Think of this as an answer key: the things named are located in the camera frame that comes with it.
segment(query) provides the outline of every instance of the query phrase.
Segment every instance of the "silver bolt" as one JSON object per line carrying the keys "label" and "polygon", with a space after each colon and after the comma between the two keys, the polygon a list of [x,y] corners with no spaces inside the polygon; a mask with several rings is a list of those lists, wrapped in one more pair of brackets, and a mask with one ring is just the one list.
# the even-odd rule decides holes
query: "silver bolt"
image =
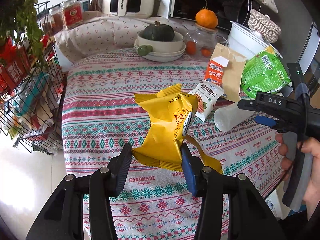
{"label": "silver bolt", "polygon": [[109,168],[108,167],[102,167],[100,168],[100,172],[101,173],[107,173],[109,171]]}
{"label": "silver bolt", "polygon": [[68,174],[64,178],[65,178],[66,181],[70,181],[70,180],[73,180],[74,176],[72,174]]}
{"label": "silver bolt", "polygon": [[241,180],[246,180],[247,179],[247,176],[243,173],[240,173],[238,174],[238,178],[241,179]]}
{"label": "silver bolt", "polygon": [[205,173],[210,173],[212,171],[212,169],[209,166],[204,166],[202,168],[202,171],[205,172]]}

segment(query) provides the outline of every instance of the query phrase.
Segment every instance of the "green package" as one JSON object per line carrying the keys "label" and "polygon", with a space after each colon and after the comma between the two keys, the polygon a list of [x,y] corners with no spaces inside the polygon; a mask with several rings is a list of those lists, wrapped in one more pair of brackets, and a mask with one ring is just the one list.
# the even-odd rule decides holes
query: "green package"
{"label": "green package", "polygon": [[258,91],[276,94],[290,82],[281,61],[270,46],[246,63],[241,88],[247,96],[256,98]]}

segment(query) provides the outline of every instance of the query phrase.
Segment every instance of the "white floor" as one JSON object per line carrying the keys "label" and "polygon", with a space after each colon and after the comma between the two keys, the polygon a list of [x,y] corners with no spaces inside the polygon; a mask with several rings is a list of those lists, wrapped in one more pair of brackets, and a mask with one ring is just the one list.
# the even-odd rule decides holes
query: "white floor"
{"label": "white floor", "polygon": [[29,153],[0,134],[0,215],[18,240],[25,240],[38,213],[66,175],[63,152]]}

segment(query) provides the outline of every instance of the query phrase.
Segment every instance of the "white plastic bottle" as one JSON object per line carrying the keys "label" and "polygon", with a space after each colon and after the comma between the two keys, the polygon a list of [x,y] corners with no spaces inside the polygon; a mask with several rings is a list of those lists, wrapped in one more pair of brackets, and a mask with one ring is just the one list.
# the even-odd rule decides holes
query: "white plastic bottle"
{"label": "white plastic bottle", "polygon": [[255,112],[238,108],[238,103],[219,108],[213,116],[214,124],[222,131],[230,131],[233,127],[248,119]]}

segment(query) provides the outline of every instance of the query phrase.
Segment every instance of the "woven basket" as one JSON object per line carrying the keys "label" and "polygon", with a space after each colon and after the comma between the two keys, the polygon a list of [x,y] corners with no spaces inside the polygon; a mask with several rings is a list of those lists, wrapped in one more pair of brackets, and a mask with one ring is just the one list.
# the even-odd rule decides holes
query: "woven basket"
{"label": "woven basket", "polygon": [[248,25],[253,32],[262,33],[263,39],[269,43],[276,42],[281,34],[280,27],[271,21],[268,15],[263,15],[255,9],[250,11]]}

